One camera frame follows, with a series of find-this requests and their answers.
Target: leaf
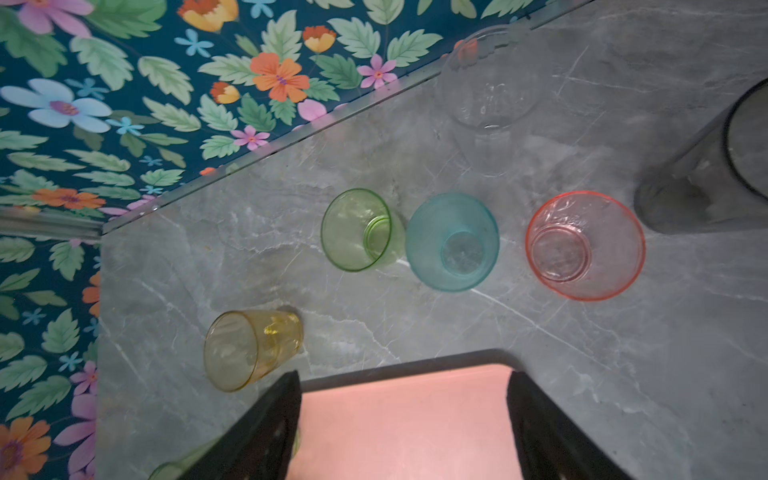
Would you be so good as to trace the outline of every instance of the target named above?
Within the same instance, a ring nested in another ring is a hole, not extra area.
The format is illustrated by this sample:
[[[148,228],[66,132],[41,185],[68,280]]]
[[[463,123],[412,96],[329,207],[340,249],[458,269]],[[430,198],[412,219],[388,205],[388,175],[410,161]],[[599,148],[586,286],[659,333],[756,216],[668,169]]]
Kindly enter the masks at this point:
[[[102,154],[100,151],[65,150],[92,167],[103,168],[113,172],[125,172],[131,168],[131,162],[122,160],[114,155]]]
[[[141,181],[153,187],[168,187],[181,180],[183,173],[184,170],[164,170],[160,168],[141,175]]]
[[[304,93],[306,93],[307,97],[319,101],[340,100],[339,94],[336,93],[333,85],[319,78],[310,78],[310,87]]]
[[[296,30],[296,10],[283,13],[277,22],[270,20],[266,31],[261,32],[261,51],[277,53],[280,61],[292,58],[294,61],[301,55],[301,32]]]
[[[351,58],[344,58],[339,54],[334,54],[332,57],[328,55],[315,55],[313,60],[322,69],[320,74],[328,78],[338,88],[350,90],[360,86],[362,75],[357,73],[357,66]]]
[[[272,114],[267,111],[264,105],[257,103],[250,94],[245,94],[240,99],[240,106],[237,108],[237,113],[240,114],[240,121],[256,128],[258,131],[272,131],[276,126]]]
[[[35,135],[22,135],[20,131],[0,129],[0,150],[27,150],[36,148],[39,144],[48,140],[48,137]]]
[[[55,403],[65,399],[71,389],[72,384],[69,379],[61,375],[53,375],[37,382],[21,394],[21,400],[8,412],[5,420],[24,414],[34,415],[41,410],[49,409]]]
[[[35,244],[21,237],[0,238],[0,261],[21,263],[35,252]]]
[[[136,183],[131,175],[115,174],[112,172],[95,171],[84,174],[74,174],[74,176],[87,178],[97,184],[114,185],[116,187],[128,187]]]
[[[54,76],[59,65],[67,64],[63,54],[67,49],[53,34],[32,33],[8,7],[0,7],[0,41],[13,58],[24,58],[43,77]]]
[[[237,128],[237,119],[223,105],[217,105],[208,95],[200,97],[197,108],[200,118],[214,130],[230,131]]]
[[[165,0],[91,0],[94,11],[85,17],[104,33],[118,38],[147,37],[160,26],[154,21],[165,13]]]
[[[81,65],[88,66],[88,73],[101,76],[112,91],[120,90],[126,81],[134,78],[131,73],[134,66],[125,60],[128,55],[108,41],[96,37],[73,37],[69,41],[69,49],[78,54]]]
[[[200,120],[181,108],[171,104],[161,104],[144,97],[144,104],[152,111],[152,116],[163,122],[166,127],[172,127],[175,131],[200,130]]]
[[[411,33],[410,30],[393,38],[386,49],[386,59],[397,62],[398,67],[407,67],[411,63],[429,53],[429,47],[433,46],[442,37],[436,33],[424,33],[423,29]]]
[[[21,360],[14,360],[4,369],[0,370],[0,389],[4,389],[7,392],[17,386],[24,386],[34,382],[45,372],[45,367],[47,366],[48,362],[43,357],[37,355],[27,355]]]
[[[69,242],[56,243],[51,247],[51,256],[53,260],[53,270],[59,270],[61,276],[72,281],[74,273],[83,266],[85,251],[83,247],[77,245],[73,247]]]
[[[406,0],[362,0],[368,8],[368,16],[376,23],[389,25],[402,12]]]
[[[202,64],[197,71],[218,77],[221,81],[247,87],[253,85],[253,77],[256,74],[250,69],[250,58],[228,53],[226,57],[217,55],[212,60]]]
[[[356,58],[371,58],[379,50],[381,35],[373,31],[370,22],[362,23],[358,18],[352,21],[343,18],[331,18],[328,23],[333,26],[339,37],[339,43],[346,45],[345,50],[351,51]]]
[[[10,360],[24,350],[24,339],[18,333],[0,333],[0,362]]]
[[[27,270],[24,273],[12,273],[0,283],[0,292],[12,292],[27,288],[29,283],[40,273],[39,268]]]
[[[187,74],[180,70],[175,62],[160,57],[141,57],[138,62],[139,73],[149,78],[149,82],[166,95],[173,95],[185,105],[190,103],[193,90]]]
[[[211,138],[207,138],[203,141],[200,148],[203,150],[203,160],[208,160],[213,157],[223,158],[240,149],[240,147],[235,145],[234,138],[225,137],[223,135],[214,135]]]

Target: glass rim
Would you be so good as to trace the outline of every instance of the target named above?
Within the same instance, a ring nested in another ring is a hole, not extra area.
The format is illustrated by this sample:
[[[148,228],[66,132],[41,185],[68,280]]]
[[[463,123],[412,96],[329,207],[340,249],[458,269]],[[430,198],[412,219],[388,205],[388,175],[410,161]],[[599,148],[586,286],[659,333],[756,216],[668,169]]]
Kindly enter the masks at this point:
[[[328,217],[328,212],[330,212],[331,207],[333,207],[333,205],[341,197],[343,197],[344,195],[347,195],[350,192],[364,192],[364,193],[373,195],[374,198],[376,198],[381,203],[381,205],[384,206],[384,210],[386,211],[386,216],[387,216],[387,218],[389,218],[389,235],[387,236],[386,244],[384,245],[384,248],[382,249],[382,252],[380,253],[380,255],[374,261],[372,261],[368,265],[364,266],[363,268],[358,268],[358,269],[345,268],[345,267],[339,265],[338,263],[336,263],[333,260],[333,258],[331,258],[331,256],[328,254],[328,250],[326,250],[326,241],[325,241],[325,237],[323,236],[323,225],[325,225],[325,223],[326,223],[326,218]],[[394,230],[394,222],[392,221],[392,211],[389,210],[389,205],[386,204],[386,202],[381,197],[381,195],[379,195],[375,191],[369,190],[367,188],[350,188],[349,190],[345,190],[342,193],[336,195],[336,198],[331,200],[331,203],[328,205],[328,208],[326,208],[326,212],[323,214],[323,221],[320,222],[320,247],[323,249],[323,253],[326,254],[326,258],[328,259],[328,261],[331,262],[333,264],[333,266],[335,266],[339,270],[342,270],[344,272],[349,272],[349,273],[362,272],[362,271],[367,270],[370,267],[376,265],[376,262],[381,260],[381,258],[384,256],[384,253],[386,253],[387,248],[389,248],[389,244],[392,242],[392,231],[393,230]]]
[[[640,234],[640,240],[641,240],[641,251],[640,251],[640,262],[637,265],[637,271],[634,273],[632,278],[629,279],[626,285],[621,287],[619,290],[616,290],[613,293],[609,293],[608,295],[603,295],[599,297],[579,297],[579,296],[572,296],[568,295],[566,293],[561,292],[560,290],[554,288],[552,285],[549,284],[549,282],[544,278],[544,276],[541,275],[541,273],[538,271],[536,266],[533,263],[533,257],[531,253],[531,233],[533,229],[533,222],[536,220],[536,218],[539,216],[539,214],[544,211],[545,208],[552,205],[555,201],[560,200],[561,198],[570,197],[573,195],[591,195],[593,197],[600,197],[604,200],[608,200],[610,203],[618,206],[621,208],[626,214],[628,214],[629,218],[632,219],[632,222],[634,223],[634,226],[637,228],[637,232]],[[593,192],[591,190],[576,190],[573,192],[566,192],[564,194],[559,194],[556,197],[552,197],[551,199],[547,200],[547,202],[544,203],[544,205],[541,205],[538,210],[536,210],[536,213],[533,214],[533,217],[531,217],[531,221],[528,223],[528,229],[525,231],[525,256],[528,258],[528,265],[531,267],[531,271],[533,271],[534,275],[538,278],[538,280],[547,288],[552,290],[553,292],[556,292],[568,299],[576,300],[578,302],[601,302],[603,300],[608,300],[610,298],[613,298],[615,296],[618,296],[622,293],[624,293],[635,280],[640,276],[640,273],[643,271],[643,266],[645,265],[645,253],[646,253],[646,247],[645,247],[645,233],[643,233],[643,227],[640,225],[640,221],[637,219],[637,217],[632,213],[632,210],[627,208],[626,205],[621,203],[619,200],[616,200],[613,197],[609,197],[606,194],[601,194],[599,192]]]

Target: marble countertop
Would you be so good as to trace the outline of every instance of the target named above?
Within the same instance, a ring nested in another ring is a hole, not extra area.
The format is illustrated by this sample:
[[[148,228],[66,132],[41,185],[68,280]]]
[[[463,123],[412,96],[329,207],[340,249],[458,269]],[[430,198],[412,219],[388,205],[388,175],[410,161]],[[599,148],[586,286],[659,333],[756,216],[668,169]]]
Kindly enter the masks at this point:
[[[148,477],[223,433],[288,369],[312,379],[503,349],[638,480],[764,478],[765,231],[647,231],[637,282],[589,304],[542,286],[522,241],[535,209],[565,191],[631,205],[644,168],[768,76],[766,22],[764,0],[593,2],[534,32],[553,83],[502,174],[458,152],[431,80],[106,235],[99,476]],[[351,187],[405,218],[435,193],[480,198],[502,236],[496,268],[453,294],[402,263],[342,273],[319,224]],[[214,389],[202,348],[217,315],[282,305],[303,318],[303,351],[236,394]]]

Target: light blue flower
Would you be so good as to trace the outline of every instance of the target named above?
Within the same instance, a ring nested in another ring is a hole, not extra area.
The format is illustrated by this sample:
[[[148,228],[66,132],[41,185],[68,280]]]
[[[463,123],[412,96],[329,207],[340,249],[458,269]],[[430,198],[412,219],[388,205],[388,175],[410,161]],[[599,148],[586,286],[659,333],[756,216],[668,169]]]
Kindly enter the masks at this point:
[[[250,10],[250,16],[253,18],[259,18],[259,15],[264,13],[264,16],[268,18],[272,18],[275,16],[275,13],[272,12],[272,9],[270,7],[267,7],[267,5],[272,4],[275,2],[275,0],[244,0],[246,3],[253,3],[253,7]]]
[[[74,372],[77,364],[83,363],[83,359],[78,358],[78,352],[73,353],[71,356],[62,355],[58,357],[58,361],[64,364],[58,367],[59,372],[64,372],[67,368],[69,368],[70,372]]]
[[[129,134],[134,134],[138,137],[139,135],[141,135],[141,133],[139,133],[139,130],[144,128],[144,125],[131,124],[131,119],[128,117],[122,117],[120,121],[112,120],[111,118],[108,118],[107,123],[110,125],[114,125],[115,127],[120,127],[118,128],[118,135],[124,135],[126,133],[129,133]]]
[[[109,93],[109,88],[97,87],[96,80],[90,77],[84,79],[82,83],[80,83],[77,80],[72,80],[70,78],[68,78],[67,80],[64,80],[64,82],[70,87],[80,88],[80,90],[75,92],[76,94],[78,94],[78,97],[87,97],[90,95],[90,96],[93,96],[93,98],[104,100],[104,95],[102,94]]]
[[[194,56],[196,53],[199,53],[205,58],[209,58],[210,53],[208,53],[205,49],[213,47],[214,46],[213,42],[208,40],[198,41],[197,38],[198,38],[197,32],[194,31],[192,28],[188,28],[186,38],[176,37],[174,38],[174,41],[179,45],[189,45],[189,47],[187,48],[187,55],[191,57]]]

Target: flower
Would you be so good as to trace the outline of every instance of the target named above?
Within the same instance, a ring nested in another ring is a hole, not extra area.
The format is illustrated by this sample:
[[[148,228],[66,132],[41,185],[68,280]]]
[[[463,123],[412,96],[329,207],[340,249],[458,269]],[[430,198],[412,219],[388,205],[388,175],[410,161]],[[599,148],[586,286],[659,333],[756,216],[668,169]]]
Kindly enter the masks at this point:
[[[272,12],[270,7],[267,7],[270,3],[274,3],[275,0],[243,0],[246,3],[253,3],[253,7],[250,9],[250,16],[253,18],[259,18],[259,15],[264,13],[265,17],[272,18],[275,13]]]
[[[371,66],[361,65],[357,68],[357,72],[365,78],[360,82],[361,88],[368,88],[373,85],[374,88],[381,88],[384,86],[384,82],[397,80],[397,75],[389,73],[396,65],[394,60],[390,60],[382,65],[382,58],[379,54],[373,55],[371,58]]]
[[[75,92],[78,94],[78,97],[87,97],[88,95],[93,95],[94,98],[104,100],[104,95],[102,94],[109,93],[109,88],[96,87],[96,80],[90,77],[84,79],[83,83],[71,79],[64,80],[64,82],[70,87],[80,88],[80,90]]]
[[[214,87],[210,89],[210,96],[218,104],[232,104],[240,100],[240,92],[225,81],[214,83]]]
[[[29,117],[46,127],[63,128],[71,121],[83,130],[96,134],[109,130],[109,125],[94,118],[112,113],[106,104],[94,98],[72,101],[74,94],[68,86],[47,78],[33,78],[28,83],[34,91],[21,87],[3,87],[0,88],[0,97],[12,104],[34,108],[29,112]]]
[[[224,22],[237,20],[240,13],[237,0],[184,0],[176,12],[186,23],[204,31],[219,31]]]
[[[82,210],[84,208],[97,208],[107,203],[103,198],[99,198],[96,194],[78,193],[73,188],[59,188],[57,190],[49,190],[47,188],[40,189],[32,195],[32,198],[39,200],[51,207],[68,208],[69,210]]]
[[[0,478],[27,480],[28,474],[40,472],[48,460],[41,454],[51,447],[51,437],[43,436],[49,429],[45,420],[32,425],[32,417],[14,420],[10,429],[0,425]]]
[[[306,75],[296,75],[301,71],[301,65],[286,58],[280,64],[276,53],[260,53],[250,61],[250,69],[259,74],[253,77],[256,88],[270,91],[270,98],[285,101],[287,98],[297,104],[306,98],[304,90],[310,87],[310,78]]]
[[[99,316],[99,299],[101,297],[101,272],[93,275],[90,280],[92,286],[83,289],[83,303],[93,303],[88,312],[93,316]]]
[[[336,41],[336,33],[324,26],[304,28],[304,45],[315,53],[323,53]]]
[[[56,435],[53,443],[68,446],[84,441],[69,456],[69,473],[88,468],[96,453],[96,395],[84,393],[72,399],[72,415],[85,422],[70,425]]]
[[[94,6],[87,0],[0,0],[0,5],[24,4],[18,11],[19,21],[38,35],[51,33],[53,23],[75,37],[90,38],[85,23],[70,15],[88,15]]]
[[[270,137],[267,132],[256,133],[256,128],[250,125],[247,125],[242,131],[232,130],[230,133],[237,139],[234,142],[235,145],[238,147],[248,145],[248,150],[256,150],[258,147],[266,145],[266,140]]]

